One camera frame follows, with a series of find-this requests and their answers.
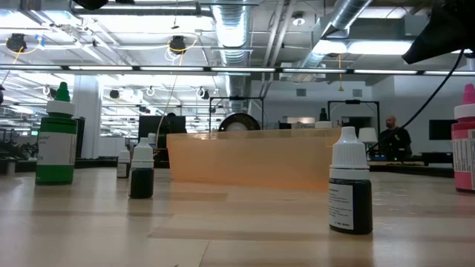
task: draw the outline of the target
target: pillar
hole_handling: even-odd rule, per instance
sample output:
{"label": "pillar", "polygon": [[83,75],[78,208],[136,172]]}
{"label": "pillar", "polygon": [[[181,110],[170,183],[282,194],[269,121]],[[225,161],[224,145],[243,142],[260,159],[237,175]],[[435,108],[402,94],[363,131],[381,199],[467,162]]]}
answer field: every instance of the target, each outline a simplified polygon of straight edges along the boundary
{"label": "pillar", "polygon": [[75,117],[85,118],[81,158],[96,159],[99,157],[102,111],[102,88],[97,76],[74,77],[73,103],[76,105]]}

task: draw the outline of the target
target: computer monitor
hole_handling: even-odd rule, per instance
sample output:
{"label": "computer monitor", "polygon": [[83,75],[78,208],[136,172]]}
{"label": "computer monitor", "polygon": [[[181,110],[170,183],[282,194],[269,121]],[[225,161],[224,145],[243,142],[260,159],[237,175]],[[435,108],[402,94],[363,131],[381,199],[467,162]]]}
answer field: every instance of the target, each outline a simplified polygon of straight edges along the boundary
{"label": "computer monitor", "polygon": [[[139,138],[147,137],[149,133],[156,133],[161,119],[161,116],[140,116]],[[161,127],[166,128],[164,129],[164,134],[186,133],[186,117],[165,116]]]}
{"label": "computer monitor", "polygon": [[452,124],[455,119],[431,119],[429,121],[429,140],[451,140]]}

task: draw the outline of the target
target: small bottle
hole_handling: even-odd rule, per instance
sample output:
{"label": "small bottle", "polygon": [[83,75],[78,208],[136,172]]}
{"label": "small bottle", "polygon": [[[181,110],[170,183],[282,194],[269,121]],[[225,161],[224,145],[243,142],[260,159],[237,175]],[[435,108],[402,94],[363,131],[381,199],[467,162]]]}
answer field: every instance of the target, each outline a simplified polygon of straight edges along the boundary
{"label": "small bottle", "polygon": [[131,170],[131,153],[125,149],[120,151],[117,159],[117,178],[128,178]]}
{"label": "small bottle", "polygon": [[475,88],[466,85],[463,103],[455,107],[452,125],[453,170],[455,189],[459,192],[475,194]]}
{"label": "small bottle", "polygon": [[364,144],[354,127],[343,127],[340,140],[333,145],[330,166],[330,228],[346,234],[373,231],[373,206],[370,171]]}
{"label": "small bottle", "polygon": [[133,199],[149,198],[154,194],[154,155],[147,138],[141,138],[134,149],[128,186],[128,196]]}
{"label": "small bottle", "polygon": [[155,149],[157,143],[157,134],[156,133],[149,133],[148,134],[148,144],[151,146],[152,149]]}
{"label": "small bottle", "polygon": [[37,185],[66,185],[73,182],[76,162],[77,121],[70,103],[68,84],[62,82],[56,98],[47,103],[38,135]]}

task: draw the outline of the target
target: black frame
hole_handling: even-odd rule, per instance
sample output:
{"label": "black frame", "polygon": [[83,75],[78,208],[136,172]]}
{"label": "black frame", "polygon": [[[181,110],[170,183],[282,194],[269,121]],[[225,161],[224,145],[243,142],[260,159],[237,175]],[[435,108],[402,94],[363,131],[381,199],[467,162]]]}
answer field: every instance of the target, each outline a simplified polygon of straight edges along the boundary
{"label": "black frame", "polygon": [[261,119],[261,131],[264,129],[264,98],[263,97],[242,97],[242,96],[230,96],[230,97],[210,97],[209,98],[209,109],[208,109],[208,112],[209,112],[209,132],[211,133],[211,109],[213,108],[212,107],[212,103],[213,103],[213,100],[215,99],[229,99],[229,100],[235,100],[235,101],[242,101],[242,100],[260,100],[261,101],[261,107],[262,107],[262,110],[261,110],[261,116],[262,116],[262,119]]}
{"label": "black frame", "polygon": [[378,134],[381,133],[381,121],[379,118],[379,101],[361,101],[361,100],[330,100],[327,103],[328,108],[328,120],[331,121],[332,112],[330,106],[332,103],[345,103],[347,105],[360,105],[361,103],[372,103],[376,105],[376,116],[378,117]]}

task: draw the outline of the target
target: bottle label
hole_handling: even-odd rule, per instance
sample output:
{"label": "bottle label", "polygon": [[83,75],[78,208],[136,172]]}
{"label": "bottle label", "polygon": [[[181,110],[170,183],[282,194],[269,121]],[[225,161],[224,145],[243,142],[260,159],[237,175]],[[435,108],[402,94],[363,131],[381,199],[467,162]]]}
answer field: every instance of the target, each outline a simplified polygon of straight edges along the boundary
{"label": "bottle label", "polygon": [[475,190],[475,130],[454,131],[452,146],[456,188]]}
{"label": "bottle label", "polygon": [[127,164],[117,164],[117,177],[127,177]]}
{"label": "bottle label", "polygon": [[37,165],[74,165],[75,161],[76,134],[39,133]]}
{"label": "bottle label", "polygon": [[330,225],[353,230],[353,186],[330,183]]}

